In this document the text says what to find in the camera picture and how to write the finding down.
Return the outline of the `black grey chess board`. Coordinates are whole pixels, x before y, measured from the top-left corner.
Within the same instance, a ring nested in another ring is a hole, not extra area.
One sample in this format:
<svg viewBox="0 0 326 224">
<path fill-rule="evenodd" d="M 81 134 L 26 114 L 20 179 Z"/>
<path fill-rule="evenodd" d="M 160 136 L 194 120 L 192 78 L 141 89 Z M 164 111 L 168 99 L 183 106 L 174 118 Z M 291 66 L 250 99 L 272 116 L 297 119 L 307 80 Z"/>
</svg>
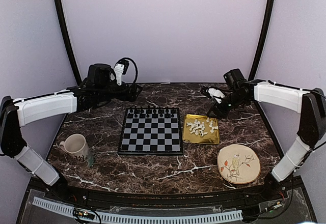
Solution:
<svg viewBox="0 0 326 224">
<path fill-rule="evenodd" d="M 130 107 L 125 111 L 120 155 L 183 155 L 179 109 Z"/>
</svg>

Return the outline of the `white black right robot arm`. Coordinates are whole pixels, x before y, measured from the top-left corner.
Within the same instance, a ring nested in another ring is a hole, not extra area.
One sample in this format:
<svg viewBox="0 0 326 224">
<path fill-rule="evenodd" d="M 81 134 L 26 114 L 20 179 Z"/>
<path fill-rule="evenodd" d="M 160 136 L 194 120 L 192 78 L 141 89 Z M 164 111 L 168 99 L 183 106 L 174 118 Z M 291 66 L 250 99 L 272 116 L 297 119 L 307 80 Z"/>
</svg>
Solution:
<svg viewBox="0 0 326 224">
<path fill-rule="evenodd" d="M 226 89 L 209 86 L 201 90 L 214 100 L 209 114 L 225 119 L 239 106 L 256 103 L 261 105 L 277 139 L 293 141 L 281 143 L 284 156 L 270 173 L 273 181 L 260 188 L 260 196 L 270 201 L 280 191 L 277 182 L 284 181 L 313 152 L 325 146 L 325 94 L 319 88 L 304 89 L 264 79 L 247 80 L 239 69 L 228 71 L 224 79 Z"/>
</svg>

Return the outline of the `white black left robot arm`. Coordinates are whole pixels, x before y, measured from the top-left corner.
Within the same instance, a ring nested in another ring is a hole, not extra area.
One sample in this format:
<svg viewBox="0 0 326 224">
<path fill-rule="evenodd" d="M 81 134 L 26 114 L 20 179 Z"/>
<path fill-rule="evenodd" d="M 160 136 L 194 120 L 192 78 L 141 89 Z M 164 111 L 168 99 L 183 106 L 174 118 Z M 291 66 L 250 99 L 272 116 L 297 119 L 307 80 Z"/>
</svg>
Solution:
<svg viewBox="0 0 326 224">
<path fill-rule="evenodd" d="M 58 92 L 29 98 L 1 101 L 1 156 L 15 159 L 38 177 L 61 202 L 72 197 L 64 183 L 65 178 L 25 141 L 21 128 L 59 115 L 97 109 L 112 100 L 134 102 L 142 87 L 137 84 L 138 68 L 131 58 L 108 64 L 89 66 L 87 77 L 81 84 Z"/>
</svg>

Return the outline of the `pile of white chess pieces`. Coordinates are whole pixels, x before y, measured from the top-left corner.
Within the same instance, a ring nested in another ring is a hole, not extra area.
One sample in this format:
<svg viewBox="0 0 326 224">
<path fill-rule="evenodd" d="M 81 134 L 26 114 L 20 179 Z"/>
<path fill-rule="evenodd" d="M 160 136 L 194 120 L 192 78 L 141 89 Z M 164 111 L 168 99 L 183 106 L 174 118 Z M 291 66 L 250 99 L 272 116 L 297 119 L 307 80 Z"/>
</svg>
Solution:
<svg viewBox="0 0 326 224">
<path fill-rule="evenodd" d="M 214 134 L 219 130 L 217 120 L 209 117 L 187 117 L 184 125 L 185 132 L 200 137 Z"/>
</svg>

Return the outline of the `gold metal tray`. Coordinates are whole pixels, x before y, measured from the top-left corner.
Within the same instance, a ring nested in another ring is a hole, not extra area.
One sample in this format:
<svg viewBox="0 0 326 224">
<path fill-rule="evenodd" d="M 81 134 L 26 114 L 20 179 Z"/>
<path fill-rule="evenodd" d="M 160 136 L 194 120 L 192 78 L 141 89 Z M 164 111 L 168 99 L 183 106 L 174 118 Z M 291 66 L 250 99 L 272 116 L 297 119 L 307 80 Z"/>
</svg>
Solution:
<svg viewBox="0 0 326 224">
<path fill-rule="evenodd" d="M 185 115 L 182 140 L 184 143 L 218 145 L 220 143 L 218 120 L 202 115 Z"/>
</svg>

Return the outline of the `beige bird painted plate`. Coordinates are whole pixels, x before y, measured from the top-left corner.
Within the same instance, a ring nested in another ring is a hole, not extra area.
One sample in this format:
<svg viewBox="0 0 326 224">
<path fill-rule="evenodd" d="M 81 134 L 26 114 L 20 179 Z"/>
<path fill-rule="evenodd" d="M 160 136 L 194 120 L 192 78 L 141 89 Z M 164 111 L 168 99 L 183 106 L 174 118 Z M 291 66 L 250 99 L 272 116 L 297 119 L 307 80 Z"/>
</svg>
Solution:
<svg viewBox="0 0 326 224">
<path fill-rule="evenodd" d="M 237 185 L 252 183 L 261 173 L 258 155 L 244 145 L 232 144 L 221 148 L 217 163 L 222 178 Z"/>
</svg>

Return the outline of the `beige ceramic mug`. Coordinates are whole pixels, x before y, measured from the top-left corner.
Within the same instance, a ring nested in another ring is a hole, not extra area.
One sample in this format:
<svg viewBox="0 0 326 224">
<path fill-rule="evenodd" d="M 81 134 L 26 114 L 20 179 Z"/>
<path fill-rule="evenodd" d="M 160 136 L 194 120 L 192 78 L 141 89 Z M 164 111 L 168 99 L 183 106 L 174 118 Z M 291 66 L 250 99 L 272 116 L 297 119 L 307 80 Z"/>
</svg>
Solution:
<svg viewBox="0 0 326 224">
<path fill-rule="evenodd" d="M 82 134 L 73 134 L 65 141 L 59 143 L 59 147 L 74 159 L 86 163 L 91 167 L 94 163 L 93 153 L 90 151 L 86 138 Z"/>
</svg>

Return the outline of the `right black frame post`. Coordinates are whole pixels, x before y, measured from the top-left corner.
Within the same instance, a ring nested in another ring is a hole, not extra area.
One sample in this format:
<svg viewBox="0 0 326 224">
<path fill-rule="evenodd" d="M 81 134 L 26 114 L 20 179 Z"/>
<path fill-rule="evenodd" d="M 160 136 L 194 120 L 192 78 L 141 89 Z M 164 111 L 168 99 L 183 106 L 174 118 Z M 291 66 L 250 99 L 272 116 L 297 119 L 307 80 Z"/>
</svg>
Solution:
<svg viewBox="0 0 326 224">
<path fill-rule="evenodd" d="M 260 60 L 262 57 L 268 29 L 269 29 L 269 24 L 270 24 L 270 19 L 271 15 L 273 12 L 273 6 L 274 6 L 274 0 L 266 0 L 266 6 L 265 6 L 265 11 L 264 11 L 264 18 L 262 22 L 262 27 L 259 35 L 259 40 L 256 48 L 256 52 L 254 55 L 253 63 L 250 69 L 249 73 L 249 80 L 253 80 L 257 74 L 258 67 L 260 64 Z"/>
</svg>

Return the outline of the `black frame post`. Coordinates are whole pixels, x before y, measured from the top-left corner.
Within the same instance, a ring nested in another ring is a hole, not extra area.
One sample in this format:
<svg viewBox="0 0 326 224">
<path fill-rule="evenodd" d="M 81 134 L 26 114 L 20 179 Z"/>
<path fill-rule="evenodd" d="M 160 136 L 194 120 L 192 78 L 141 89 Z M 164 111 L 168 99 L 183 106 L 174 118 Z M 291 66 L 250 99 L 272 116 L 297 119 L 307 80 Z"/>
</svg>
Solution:
<svg viewBox="0 0 326 224">
<path fill-rule="evenodd" d="M 259 35 L 259 40 L 256 48 L 256 52 L 254 55 L 253 63 L 250 69 L 249 73 L 249 80 L 253 80 L 257 74 L 258 67 L 260 64 L 260 60 L 262 57 L 268 29 L 269 29 L 269 24 L 270 24 L 270 19 L 271 15 L 273 12 L 273 6 L 274 6 L 274 0 L 266 0 L 266 6 L 265 6 L 265 11 L 264 11 L 264 18 L 262 22 L 262 27 Z"/>
<path fill-rule="evenodd" d="M 55 8 L 56 8 L 56 12 L 57 12 L 59 26 L 60 26 L 63 42 L 65 45 L 66 53 L 68 56 L 69 64 L 70 64 L 75 82 L 77 85 L 79 85 L 82 80 L 81 80 L 80 72 L 77 67 L 77 62 L 76 62 L 76 59 L 75 59 L 75 56 L 73 53 L 73 48 L 72 48 L 72 45 L 70 42 L 70 37 L 68 34 L 62 0 L 54 0 L 54 2 L 55 2 Z"/>
</svg>

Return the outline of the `left black frame post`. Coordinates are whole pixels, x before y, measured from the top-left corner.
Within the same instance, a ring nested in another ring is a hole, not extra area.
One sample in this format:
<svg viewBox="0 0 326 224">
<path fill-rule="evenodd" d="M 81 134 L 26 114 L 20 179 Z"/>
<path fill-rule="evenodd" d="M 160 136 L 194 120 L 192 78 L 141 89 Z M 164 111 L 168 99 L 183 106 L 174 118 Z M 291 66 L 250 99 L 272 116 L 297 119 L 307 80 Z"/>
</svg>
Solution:
<svg viewBox="0 0 326 224">
<path fill-rule="evenodd" d="M 75 82 L 77 85 L 79 85 L 82 80 L 81 80 L 80 72 L 77 67 L 77 62 L 76 62 L 76 59 L 75 59 L 75 56 L 73 53 L 73 48 L 72 48 L 72 45 L 70 42 L 70 37 L 68 34 L 62 0 L 54 0 L 54 2 L 55 2 L 55 8 L 56 8 L 56 12 L 57 12 L 59 26 L 60 26 L 63 42 L 65 45 L 66 53 L 68 56 L 69 64 L 70 64 Z"/>
</svg>

